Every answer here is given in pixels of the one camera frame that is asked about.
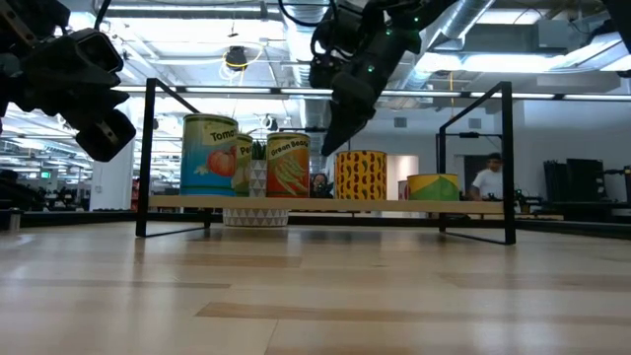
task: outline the tomato illustration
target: tomato illustration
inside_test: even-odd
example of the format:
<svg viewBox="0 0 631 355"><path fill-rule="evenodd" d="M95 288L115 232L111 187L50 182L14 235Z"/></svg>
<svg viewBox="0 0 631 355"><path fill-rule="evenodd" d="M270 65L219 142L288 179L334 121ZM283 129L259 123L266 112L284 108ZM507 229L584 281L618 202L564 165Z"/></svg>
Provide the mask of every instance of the tomato illustration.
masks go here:
<svg viewBox="0 0 631 355"><path fill-rule="evenodd" d="M206 160L208 170L222 177L235 174L235 155L226 151L212 152Z"/></svg>

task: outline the person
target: person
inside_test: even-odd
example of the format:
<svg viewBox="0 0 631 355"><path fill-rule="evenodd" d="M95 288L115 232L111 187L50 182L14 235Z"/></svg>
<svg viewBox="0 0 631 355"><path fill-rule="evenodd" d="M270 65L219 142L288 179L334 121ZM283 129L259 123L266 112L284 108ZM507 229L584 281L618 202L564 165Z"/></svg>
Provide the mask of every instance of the person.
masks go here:
<svg viewBox="0 0 631 355"><path fill-rule="evenodd" d="M318 173L312 178L312 190L310 191L311 198L333 198L330 193L330 186L328 185L328 178L326 174Z"/></svg>
<svg viewBox="0 0 631 355"><path fill-rule="evenodd" d="M486 169L475 177L471 184L471 199L482 201L484 199L502 199L502 155L500 153L489 154L486 160Z"/></svg>

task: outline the white patterned pot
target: white patterned pot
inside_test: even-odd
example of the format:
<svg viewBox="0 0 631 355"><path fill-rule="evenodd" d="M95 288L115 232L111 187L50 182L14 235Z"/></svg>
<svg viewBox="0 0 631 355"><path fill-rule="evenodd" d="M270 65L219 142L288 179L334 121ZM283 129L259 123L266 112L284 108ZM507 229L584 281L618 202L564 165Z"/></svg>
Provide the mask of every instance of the white patterned pot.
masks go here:
<svg viewBox="0 0 631 355"><path fill-rule="evenodd" d="M258 208L224 209L224 225L229 227L285 227L287 210Z"/></svg>
<svg viewBox="0 0 631 355"><path fill-rule="evenodd" d="M267 192L267 161L253 160L249 164L249 197L265 197Z"/></svg>
<svg viewBox="0 0 631 355"><path fill-rule="evenodd" d="M265 197L267 161L253 160L249 165L249 197ZM285 227L289 211L259 208L225 208L224 225L229 227Z"/></svg>

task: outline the potted plant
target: potted plant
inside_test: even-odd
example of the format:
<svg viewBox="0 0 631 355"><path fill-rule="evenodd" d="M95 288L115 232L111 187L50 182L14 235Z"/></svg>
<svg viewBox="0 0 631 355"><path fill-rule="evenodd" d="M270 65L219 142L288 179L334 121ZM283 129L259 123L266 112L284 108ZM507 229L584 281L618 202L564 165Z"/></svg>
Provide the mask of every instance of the potted plant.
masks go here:
<svg viewBox="0 0 631 355"><path fill-rule="evenodd" d="M265 197L267 190L267 143L252 142L249 197ZM284 227L289 211L268 208L224 209L224 225L229 227Z"/></svg>
<svg viewBox="0 0 631 355"><path fill-rule="evenodd" d="M252 143L252 160L249 165L249 197L265 197L267 192L267 142Z"/></svg>

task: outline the wooden floor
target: wooden floor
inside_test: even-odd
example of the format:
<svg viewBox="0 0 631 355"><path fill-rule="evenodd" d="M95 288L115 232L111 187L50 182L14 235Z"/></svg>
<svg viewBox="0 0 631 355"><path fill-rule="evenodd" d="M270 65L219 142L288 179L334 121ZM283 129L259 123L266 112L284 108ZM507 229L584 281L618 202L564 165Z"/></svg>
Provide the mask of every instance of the wooden floor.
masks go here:
<svg viewBox="0 0 631 355"><path fill-rule="evenodd" d="M0 236L0 354L631 354L629 242L133 228Z"/></svg>

